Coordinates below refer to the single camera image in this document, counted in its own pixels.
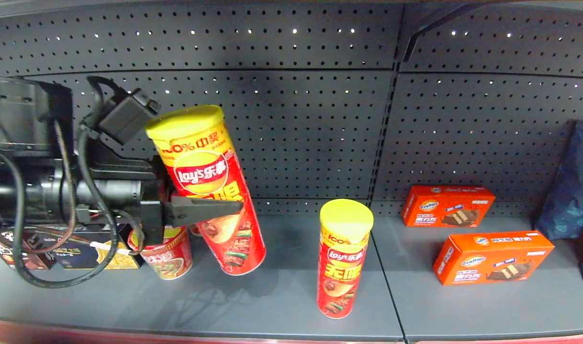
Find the ovaltine logo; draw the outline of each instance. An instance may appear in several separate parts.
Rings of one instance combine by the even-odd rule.
[[[476,242],[477,244],[482,245],[482,246],[488,246],[488,239],[485,237],[475,236],[474,242]]]
[[[217,152],[189,152],[175,160],[174,173],[184,189],[194,194],[211,194],[225,185],[228,161]]]
[[[485,256],[471,256],[468,257],[468,259],[466,259],[465,261],[463,261],[461,265],[465,266],[466,268],[470,268],[472,266],[480,265],[485,260],[486,260]]]
[[[418,209],[421,209],[422,211],[432,211],[438,207],[438,204],[440,203],[435,200],[428,200],[423,202],[423,204],[421,204]]]

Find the black cable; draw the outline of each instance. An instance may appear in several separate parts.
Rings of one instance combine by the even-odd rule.
[[[100,87],[100,85],[107,85],[108,87],[110,87],[113,92],[118,95],[118,94],[123,94],[126,93],[126,90],[124,90],[123,88],[119,87],[116,83],[114,83],[113,81],[107,79],[107,78],[103,78],[101,76],[95,76],[95,75],[91,75],[86,77],[88,83],[90,84],[90,86],[92,87],[92,91],[94,91],[94,101],[96,104],[96,111],[94,113],[92,113],[90,116],[86,117],[84,119],[84,123],[90,128],[90,129],[95,129],[95,125],[97,123],[99,123],[99,121],[101,120],[101,116],[104,113],[104,96],[102,94],[102,88]]]
[[[38,255],[41,253],[51,252],[51,251],[54,251],[54,250],[60,248],[62,245],[65,244],[65,242],[68,240],[68,238],[71,237],[71,235],[73,235],[73,232],[75,231],[75,224],[77,224],[77,216],[76,216],[77,206],[75,204],[75,186],[73,185],[73,177],[71,175],[71,165],[70,165],[70,161],[68,159],[68,152],[66,150],[66,143],[64,142],[62,128],[60,127],[60,122],[58,122],[58,120],[53,121],[53,127],[54,127],[55,132],[56,132],[58,146],[60,147],[60,154],[62,155],[62,166],[64,167],[64,175],[66,176],[66,182],[68,183],[68,189],[69,189],[69,193],[70,193],[69,199],[71,200],[71,204],[69,207],[70,208],[70,216],[69,216],[69,220],[68,220],[68,227],[67,227],[66,231],[64,232],[64,235],[62,235],[62,237],[60,237],[56,241],[56,243],[53,244],[52,246],[49,246],[46,248],[39,248],[39,249],[29,248],[29,247],[23,248],[23,251],[25,253],[28,253],[28,254]],[[5,238],[2,238],[2,240],[0,239],[0,242],[7,247],[13,246],[13,243]]]
[[[83,142],[82,146],[85,149],[85,141],[86,140],[83,140],[83,141],[84,142]],[[111,249],[109,250],[105,259],[101,263],[99,263],[94,268],[94,270],[91,270],[90,272],[88,272],[87,274],[84,274],[83,276],[79,276],[79,277],[76,277],[74,279],[68,279],[65,281],[47,281],[44,279],[40,279],[40,278],[38,278],[30,273],[30,271],[24,265],[23,259],[22,259],[22,243],[23,243],[22,234],[23,234],[23,227],[25,224],[24,220],[25,220],[25,210],[26,210],[25,209],[25,204],[26,204],[25,183],[23,182],[22,172],[20,172],[20,170],[15,162],[2,153],[0,153],[0,158],[3,160],[3,162],[11,170],[11,174],[13,175],[13,179],[14,179],[14,183],[15,183],[15,187],[16,187],[16,198],[17,198],[17,201],[16,201],[16,220],[15,220],[15,224],[14,224],[14,228],[13,228],[13,243],[11,245],[11,250],[12,250],[11,257],[13,258],[13,263],[16,266],[16,272],[18,272],[19,276],[21,276],[25,281],[27,281],[28,283],[30,283],[34,286],[37,286],[40,288],[56,289],[56,288],[66,288],[66,287],[71,287],[73,285],[77,285],[79,283],[87,281],[88,279],[91,279],[92,277],[99,274],[99,272],[104,270],[104,268],[106,268],[106,266],[113,260],[113,257],[115,256],[115,252],[117,251],[117,244],[119,243],[119,239],[117,238],[117,224],[115,223],[113,216],[110,215],[110,211],[108,211],[108,208],[106,207],[106,205],[105,205],[105,209],[103,209],[103,212],[105,214],[108,212],[108,214],[110,215],[110,218],[112,220],[112,221],[110,221],[110,225],[112,225]],[[89,179],[90,179],[92,185],[95,186],[94,181],[91,179],[91,177]],[[96,190],[96,193],[97,194],[93,193],[94,198],[99,198],[100,200],[102,200],[102,196],[100,196],[100,193],[98,192],[98,190]]]
[[[132,256],[139,255],[141,252],[143,252],[143,249],[145,248],[145,232],[143,232],[143,228],[136,222],[136,220],[132,217],[132,215],[130,215],[130,213],[127,213],[119,209],[113,209],[113,212],[119,214],[121,217],[124,217],[127,220],[128,224],[130,224],[130,226],[134,230],[134,233],[136,233],[137,249],[130,251],[130,255]]]

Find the red chip can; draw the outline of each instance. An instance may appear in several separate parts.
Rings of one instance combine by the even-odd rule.
[[[236,214],[197,223],[221,268],[239,276],[265,259],[265,244],[232,139],[215,105],[158,116],[145,126],[182,196],[241,201]]]
[[[130,232],[128,246],[138,250],[138,237],[134,230]],[[166,226],[162,244],[145,246],[140,255],[163,280],[183,276],[193,264],[186,227]]]
[[[317,307],[332,319],[352,311],[359,287],[374,215],[353,200],[332,200],[319,213],[321,222]]]

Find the store shelf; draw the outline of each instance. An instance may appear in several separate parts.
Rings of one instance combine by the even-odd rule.
[[[119,4],[130,0],[0,0],[0,17],[59,11],[73,7]]]
[[[570,242],[527,281],[442,287],[431,265],[446,237],[530,229],[524,218],[486,218],[479,228],[409,228],[377,218],[372,231],[409,342],[495,340],[583,333],[583,283]]]
[[[194,266],[174,281],[162,281],[143,266],[104,271],[76,287],[43,290],[25,283],[0,259],[0,320],[202,337],[403,337],[373,243],[353,312],[331,320],[315,305],[318,217],[263,216],[260,224],[267,257],[261,267],[241,277],[222,272],[204,241],[194,237]],[[72,275],[59,267],[38,273],[44,279]]]

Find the ovaltine box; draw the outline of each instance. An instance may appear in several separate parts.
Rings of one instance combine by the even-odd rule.
[[[414,185],[402,220],[411,227],[477,227],[494,201],[480,186]]]
[[[434,272],[443,285],[526,280],[553,248],[538,231],[450,235]]]

